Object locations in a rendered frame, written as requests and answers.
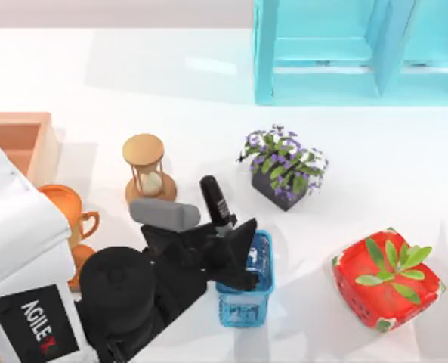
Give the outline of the pale grey rounded box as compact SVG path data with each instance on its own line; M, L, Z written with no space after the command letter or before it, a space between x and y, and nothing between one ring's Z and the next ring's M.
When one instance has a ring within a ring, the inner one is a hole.
M200 211L194 205L157 198L134 200L129 205L129 212L132 219L142 225L176 232L196 227L201 219Z

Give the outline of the light blue rack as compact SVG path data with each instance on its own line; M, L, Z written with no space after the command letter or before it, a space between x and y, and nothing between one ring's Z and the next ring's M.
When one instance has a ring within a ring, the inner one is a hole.
M254 0L260 105L448 106L448 0Z

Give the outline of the red pot with green plant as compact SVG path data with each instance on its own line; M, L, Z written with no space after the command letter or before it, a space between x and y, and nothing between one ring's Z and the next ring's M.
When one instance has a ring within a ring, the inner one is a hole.
M359 240L332 258L339 293L367 327L385 333L425 311L446 285L425 264L430 246L409 245L393 228Z

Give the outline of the orange trophy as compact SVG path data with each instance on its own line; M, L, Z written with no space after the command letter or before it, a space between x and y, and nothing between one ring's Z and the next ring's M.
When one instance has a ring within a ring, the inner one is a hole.
M65 216L71 228L68 244L72 253L76 272L68 280L72 292L80 291L79 275L87 259L95 253L83 240L92 236L100 224L97 211L84 212L81 197L70 187L61 184L39 186L42 192Z

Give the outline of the wooden hourglass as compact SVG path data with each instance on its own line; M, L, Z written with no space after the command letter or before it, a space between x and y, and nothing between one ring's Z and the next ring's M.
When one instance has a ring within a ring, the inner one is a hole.
M132 174L125 189L128 204L147 197L176 200L175 181L163 171L164 144L160 138L149 133L134 135L124 143L122 155Z

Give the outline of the black pot with purple flowers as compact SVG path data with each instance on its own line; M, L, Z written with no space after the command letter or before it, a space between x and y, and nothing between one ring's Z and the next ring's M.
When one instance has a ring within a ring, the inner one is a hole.
M329 168L321 150L306 148L295 132L277 124L246 136L236 161L248 158L252 186L283 211L321 189Z

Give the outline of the shallow salmon-coloured box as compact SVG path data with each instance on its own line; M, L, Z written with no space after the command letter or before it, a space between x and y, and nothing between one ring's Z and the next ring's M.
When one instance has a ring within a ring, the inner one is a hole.
M0 148L35 186L53 182L61 146L49 112L0 112Z

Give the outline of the blue basket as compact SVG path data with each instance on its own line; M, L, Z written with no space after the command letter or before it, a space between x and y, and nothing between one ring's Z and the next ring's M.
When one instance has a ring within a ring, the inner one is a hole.
M258 276L254 290L240 291L216 283L219 319L225 327L260 327L267 317L267 304L274 289L271 234L257 230L249 248L246 270Z

